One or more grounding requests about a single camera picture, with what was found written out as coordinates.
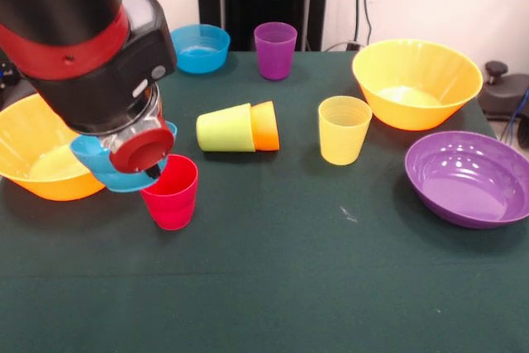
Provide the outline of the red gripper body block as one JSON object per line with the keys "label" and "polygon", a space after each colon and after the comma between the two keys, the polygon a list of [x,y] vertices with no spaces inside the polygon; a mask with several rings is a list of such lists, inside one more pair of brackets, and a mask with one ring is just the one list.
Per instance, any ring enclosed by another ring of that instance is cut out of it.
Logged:
{"label": "red gripper body block", "polygon": [[121,173],[131,174],[156,165],[170,151],[174,137],[167,126],[143,131],[126,141],[109,159]]}

